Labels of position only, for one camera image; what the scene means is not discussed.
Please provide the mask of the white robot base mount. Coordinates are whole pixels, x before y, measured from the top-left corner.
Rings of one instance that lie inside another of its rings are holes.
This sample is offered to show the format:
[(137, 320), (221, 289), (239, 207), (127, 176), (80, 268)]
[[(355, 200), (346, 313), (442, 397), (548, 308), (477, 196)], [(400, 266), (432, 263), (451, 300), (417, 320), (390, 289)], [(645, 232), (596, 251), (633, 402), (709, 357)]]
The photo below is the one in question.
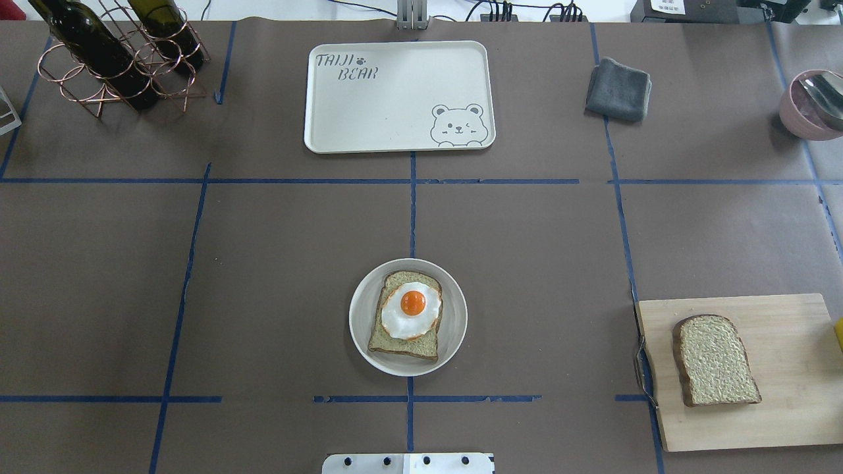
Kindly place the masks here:
[(322, 473), (495, 473), (493, 454), (482, 452), (335, 454)]

